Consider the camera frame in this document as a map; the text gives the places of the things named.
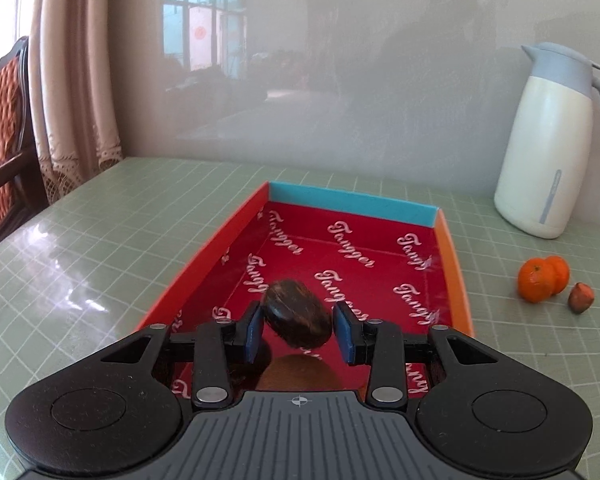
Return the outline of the orange tangerine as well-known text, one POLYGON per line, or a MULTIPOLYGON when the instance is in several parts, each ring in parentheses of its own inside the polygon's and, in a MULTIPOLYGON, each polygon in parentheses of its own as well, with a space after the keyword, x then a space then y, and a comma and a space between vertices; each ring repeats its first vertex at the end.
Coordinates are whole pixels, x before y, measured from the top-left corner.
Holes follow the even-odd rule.
POLYGON ((570 266, 566 259, 558 255, 551 255, 545 258, 545 261, 554 269, 554 289, 553 296, 560 294, 569 284, 570 266))
POLYGON ((546 259, 532 258, 518 271, 517 292, 529 304, 538 304, 554 295, 555 283, 554 266, 546 259))

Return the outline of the dark chestnut front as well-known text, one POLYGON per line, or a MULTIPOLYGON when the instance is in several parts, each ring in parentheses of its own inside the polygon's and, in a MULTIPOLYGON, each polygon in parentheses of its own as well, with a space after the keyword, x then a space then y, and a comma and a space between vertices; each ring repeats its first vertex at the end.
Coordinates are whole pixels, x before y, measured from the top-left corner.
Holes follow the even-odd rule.
POLYGON ((266 340, 260 343, 256 357, 252 362, 247 362, 240 372, 240 388, 242 390, 254 390, 257 388, 260 378, 271 364, 272 350, 266 340))

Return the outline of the colourful cardboard box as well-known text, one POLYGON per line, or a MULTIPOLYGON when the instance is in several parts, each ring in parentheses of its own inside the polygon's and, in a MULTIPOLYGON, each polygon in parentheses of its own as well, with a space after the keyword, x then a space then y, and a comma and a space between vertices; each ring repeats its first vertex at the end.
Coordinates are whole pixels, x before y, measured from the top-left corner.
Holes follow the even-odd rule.
POLYGON ((362 322, 412 334, 434 324, 474 332, 445 215, 437 206, 266 182, 217 228, 140 323, 191 332, 236 321, 268 285, 299 281, 362 322))

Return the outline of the small carrot piece back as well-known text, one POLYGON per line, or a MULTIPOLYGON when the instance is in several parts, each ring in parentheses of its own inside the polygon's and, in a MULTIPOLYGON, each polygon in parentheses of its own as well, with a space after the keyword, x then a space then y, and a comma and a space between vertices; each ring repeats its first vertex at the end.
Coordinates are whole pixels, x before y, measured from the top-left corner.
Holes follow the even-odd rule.
POLYGON ((574 314, 582 314, 592 306, 595 292, 588 284, 577 282, 568 297, 568 307, 574 314))

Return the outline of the cream thermos jug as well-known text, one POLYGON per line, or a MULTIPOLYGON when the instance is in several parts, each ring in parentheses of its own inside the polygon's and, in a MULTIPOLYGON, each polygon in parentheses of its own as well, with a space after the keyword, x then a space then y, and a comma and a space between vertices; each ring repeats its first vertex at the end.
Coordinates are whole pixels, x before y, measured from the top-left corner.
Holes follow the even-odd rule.
POLYGON ((590 156, 597 64, 576 50, 524 44, 532 62, 494 193, 498 213, 530 235, 562 235, 576 206, 590 156))

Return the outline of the wooden chair red cushion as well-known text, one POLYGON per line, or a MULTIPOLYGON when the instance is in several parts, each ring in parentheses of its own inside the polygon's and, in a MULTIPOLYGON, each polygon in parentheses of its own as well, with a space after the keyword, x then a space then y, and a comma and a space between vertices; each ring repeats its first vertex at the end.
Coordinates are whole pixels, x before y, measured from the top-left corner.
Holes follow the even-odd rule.
POLYGON ((35 146, 28 76, 29 39, 0 59, 0 243, 48 206, 35 146))

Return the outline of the beige lace curtain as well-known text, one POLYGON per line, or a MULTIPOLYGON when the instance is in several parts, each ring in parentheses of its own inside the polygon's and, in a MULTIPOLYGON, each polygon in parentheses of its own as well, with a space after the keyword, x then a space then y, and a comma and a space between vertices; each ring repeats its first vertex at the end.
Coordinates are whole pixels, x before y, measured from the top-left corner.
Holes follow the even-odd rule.
POLYGON ((28 40, 26 67, 47 199, 122 161, 108 47, 109 0, 0 0, 0 58, 28 40))

